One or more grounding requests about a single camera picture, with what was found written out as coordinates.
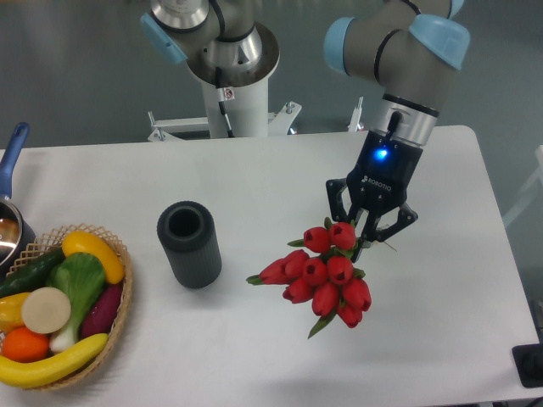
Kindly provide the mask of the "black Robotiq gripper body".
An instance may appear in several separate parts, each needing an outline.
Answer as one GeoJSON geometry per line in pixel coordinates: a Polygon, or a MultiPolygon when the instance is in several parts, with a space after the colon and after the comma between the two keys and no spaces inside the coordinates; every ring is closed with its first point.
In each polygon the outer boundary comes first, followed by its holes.
{"type": "Polygon", "coordinates": [[[422,153],[421,148],[368,132],[346,177],[351,201],[348,219],[358,218],[363,210],[377,218],[399,208],[422,153]]]}

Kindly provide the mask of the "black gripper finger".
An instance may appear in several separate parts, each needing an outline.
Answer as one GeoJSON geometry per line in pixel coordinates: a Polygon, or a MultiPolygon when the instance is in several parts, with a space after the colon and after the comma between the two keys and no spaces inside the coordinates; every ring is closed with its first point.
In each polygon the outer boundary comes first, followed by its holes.
{"type": "Polygon", "coordinates": [[[346,179],[326,181],[327,200],[331,219],[336,222],[357,223],[357,212],[347,210],[344,206],[343,192],[347,189],[346,179]]]}
{"type": "Polygon", "coordinates": [[[357,248],[354,250],[351,261],[355,263],[362,250],[369,247],[372,243],[384,243],[388,238],[404,230],[418,220],[418,214],[411,209],[407,202],[402,203],[398,208],[396,222],[391,226],[380,227],[378,225],[386,211],[382,209],[367,210],[368,215],[361,235],[358,238],[357,248]]]}

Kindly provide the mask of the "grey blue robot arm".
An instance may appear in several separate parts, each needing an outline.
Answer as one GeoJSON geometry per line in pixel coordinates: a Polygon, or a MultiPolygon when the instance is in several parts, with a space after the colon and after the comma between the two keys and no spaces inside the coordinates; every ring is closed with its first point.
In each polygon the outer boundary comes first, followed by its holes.
{"type": "MultiPolygon", "coordinates": [[[[334,220],[361,226],[358,248],[381,243],[417,219],[407,187],[470,43],[459,1],[388,1],[368,20],[341,18],[327,30],[327,65],[383,89],[353,170],[327,182],[334,220]]],[[[148,41],[199,80],[210,135],[266,137],[275,36],[249,1],[153,1],[140,19],[148,41]]]]}

